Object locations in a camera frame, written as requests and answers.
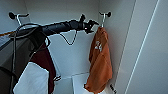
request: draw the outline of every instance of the towel tag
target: towel tag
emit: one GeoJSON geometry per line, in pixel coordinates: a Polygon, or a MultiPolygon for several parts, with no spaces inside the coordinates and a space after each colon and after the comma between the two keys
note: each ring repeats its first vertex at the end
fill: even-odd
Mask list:
{"type": "Polygon", "coordinates": [[[95,49],[99,49],[100,52],[102,51],[102,44],[99,41],[96,41],[95,49]]]}

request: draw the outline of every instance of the wall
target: wall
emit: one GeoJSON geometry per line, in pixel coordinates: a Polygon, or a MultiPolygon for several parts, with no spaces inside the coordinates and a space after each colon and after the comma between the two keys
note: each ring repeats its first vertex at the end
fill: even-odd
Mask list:
{"type": "Polygon", "coordinates": [[[157,0],[136,0],[115,88],[125,94],[157,0]]]}
{"type": "Polygon", "coordinates": [[[101,13],[112,12],[110,18],[106,18],[104,27],[109,36],[109,47],[113,66],[113,78],[109,81],[106,92],[111,94],[110,84],[115,85],[120,66],[128,28],[130,25],[135,0],[100,0],[99,11],[101,13]]]}
{"type": "MultiPolygon", "coordinates": [[[[91,19],[98,21],[98,0],[25,0],[30,20],[41,25],[79,20],[82,14],[86,22],[91,19]]],[[[62,33],[71,43],[75,31],[62,33]]],[[[86,35],[79,31],[74,45],[69,46],[60,35],[52,35],[49,50],[57,64],[62,78],[89,72],[89,50],[94,33],[86,35]]]]}
{"type": "Polygon", "coordinates": [[[167,15],[168,1],[157,0],[125,94],[166,94],[168,92],[167,15]]]}
{"type": "MultiPolygon", "coordinates": [[[[27,14],[25,2],[23,0],[0,0],[0,34],[16,30],[19,26],[16,20],[9,18],[9,12],[27,14]]],[[[30,22],[29,17],[21,18],[21,22],[30,22]]]]}

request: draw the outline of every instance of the wall hook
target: wall hook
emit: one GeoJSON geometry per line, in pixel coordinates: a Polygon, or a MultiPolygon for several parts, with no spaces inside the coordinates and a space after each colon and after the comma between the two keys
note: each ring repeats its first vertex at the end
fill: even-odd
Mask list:
{"type": "Polygon", "coordinates": [[[9,17],[11,18],[11,19],[15,19],[15,18],[17,18],[17,21],[18,21],[18,23],[19,23],[19,25],[21,26],[22,24],[21,24],[21,22],[20,22],[20,20],[19,20],[19,17],[27,17],[29,14],[26,14],[26,15],[24,15],[24,14],[17,14],[17,15],[15,15],[15,14],[13,14],[12,12],[9,12],[9,17]]]}
{"type": "Polygon", "coordinates": [[[102,27],[103,27],[103,23],[105,21],[105,18],[106,18],[106,15],[107,17],[110,17],[111,16],[111,12],[108,12],[108,13],[100,13],[101,15],[103,15],[103,22],[102,22],[102,27]]]}

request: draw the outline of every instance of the towel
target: towel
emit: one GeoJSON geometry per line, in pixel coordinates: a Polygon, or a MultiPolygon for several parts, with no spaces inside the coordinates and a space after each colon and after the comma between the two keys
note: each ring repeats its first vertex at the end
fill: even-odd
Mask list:
{"type": "Polygon", "coordinates": [[[15,85],[14,94],[48,94],[49,72],[29,62],[15,85]]]}
{"type": "Polygon", "coordinates": [[[51,94],[54,90],[53,79],[56,77],[56,70],[55,70],[50,52],[48,48],[46,48],[46,44],[44,43],[40,49],[43,49],[43,50],[35,53],[30,61],[38,64],[40,67],[49,71],[48,94],[51,94]]]}
{"type": "Polygon", "coordinates": [[[112,66],[108,47],[108,35],[103,27],[99,27],[91,44],[89,61],[90,74],[84,88],[94,94],[104,90],[112,78],[112,66]]]}

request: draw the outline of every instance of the black cable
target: black cable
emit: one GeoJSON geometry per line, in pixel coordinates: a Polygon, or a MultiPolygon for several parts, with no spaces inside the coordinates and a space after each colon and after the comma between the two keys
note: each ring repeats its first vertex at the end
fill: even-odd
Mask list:
{"type": "Polygon", "coordinates": [[[73,39],[72,43],[69,43],[68,40],[66,39],[66,37],[63,34],[60,34],[60,35],[64,38],[64,40],[67,42],[68,45],[73,45],[74,42],[75,42],[75,39],[76,39],[77,30],[76,30],[76,33],[75,33],[75,36],[74,36],[74,39],[73,39]]]}
{"type": "MultiPolygon", "coordinates": [[[[54,31],[54,30],[49,29],[48,26],[46,26],[46,29],[50,30],[51,32],[53,32],[53,33],[55,33],[55,34],[60,34],[60,33],[57,33],[57,32],[54,31]]],[[[74,39],[73,39],[72,43],[69,43],[68,40],[66,39],[66,37],[65,37],[63,34],[60,34],[60,35],[64,38],[64,40],[67,42],[68,45],[73,45],[74,42],[75,42],[75,39],[76,39],[77,30],[76,30],[76,33],[75,33],[75,36],[74,36],[74,39]]]]}
{"type": "MultiPolygon", "coordinates": [[[[13,37],[14,38],[13,39],[13,61],[12,61],[12,69],[11,69],[13,74],[15,74],[15,63],[16,63],[16,38],[26,37],[26,36],[30,35],[36,28],[38,28],[38,27],[36,27],[30,33],[28,33],[26,35],[17,37],[17,33],[19,32],[20,28],[22,28],[23,26],[26,26],[26,25],[37,25],[38,27],[40,26],[38,24],[28,23],[28,24],[23,24],[16,29],[16,32],[15,32],[14,37],[13,37]]],[[[13,76],[12,76],[11,85],[10,85],[10,89],[11,89],[10,93],[13,93],[12,87],[13,87],[13,76]]]]}

